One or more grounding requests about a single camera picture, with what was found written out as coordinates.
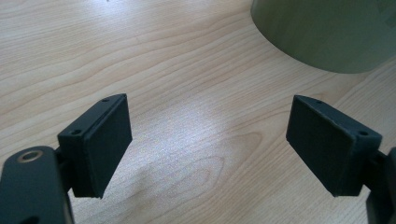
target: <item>green cylindrical object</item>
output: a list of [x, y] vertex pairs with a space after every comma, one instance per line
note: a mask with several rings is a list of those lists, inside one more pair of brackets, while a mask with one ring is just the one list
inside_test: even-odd
[[254, 0], [262, 34], [291, 57], [337, 73], [396, 55], [396, 0]]

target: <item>black mechanical part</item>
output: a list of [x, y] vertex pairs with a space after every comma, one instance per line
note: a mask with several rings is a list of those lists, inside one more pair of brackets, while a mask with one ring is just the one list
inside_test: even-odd
[[296, 95], [286, 138], [334, 197], [358, 196], [363, 185], [369, 223], [396, 223], [396, 148], [378, 151], [382, 136], [319, 100]]
[[0, 223], [74, 223], [67, 191], [103, 197], [132, 141], [126, 94], [101, 100], [58, 135], [60, 147], [31, 147], [7, 159]]

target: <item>wooden table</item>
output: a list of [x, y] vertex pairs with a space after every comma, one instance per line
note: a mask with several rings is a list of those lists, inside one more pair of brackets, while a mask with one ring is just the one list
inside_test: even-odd
[[294, 94], [396, 146], [396, 60], [335, 74], [253, 24], [251, 0], [0, 3], [0, 163], [98, 100], [128, 94], [134, 141], [77, 223], [366, 223], [368, 189], [333, 198], [285, 139]]

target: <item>circular hole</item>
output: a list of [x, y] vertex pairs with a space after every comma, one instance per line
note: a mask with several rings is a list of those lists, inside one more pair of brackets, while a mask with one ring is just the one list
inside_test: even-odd
[[22, 221], [20, 224], [38, 224], [38, 222], [40, 222], [40, 218], [28, 217], [24, 221]]
[[369, 135], [369, 134], [368, 134], [367, 132], [365, 132], [365, 131], [360, 131], [359, 134], [360, 134], [360, 135], [363, 135], [363, 136]]
[[41, 150], [32, 150], [21, 154], [18, 157], [18, 162], [24, 163], [29, 161], [35, 161], [43, 155], [43, 151]]
[[79, 129], [74, 130], [74, 131], [71, 132], [71, 134], [79, 134], [79, 133], [81, 133], [81, 130], [79, 130]]

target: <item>table surface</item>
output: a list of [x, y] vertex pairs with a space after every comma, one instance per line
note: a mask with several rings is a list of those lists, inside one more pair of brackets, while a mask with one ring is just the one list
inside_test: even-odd
[[366, 223], [285, 139], [294, 94], [396, 146], [396, 60], [335, 74], [275, 48], [251, 0], [1, 1], [0, 164], [108, 95], [128, 94], [134, 141], [77, 223]]

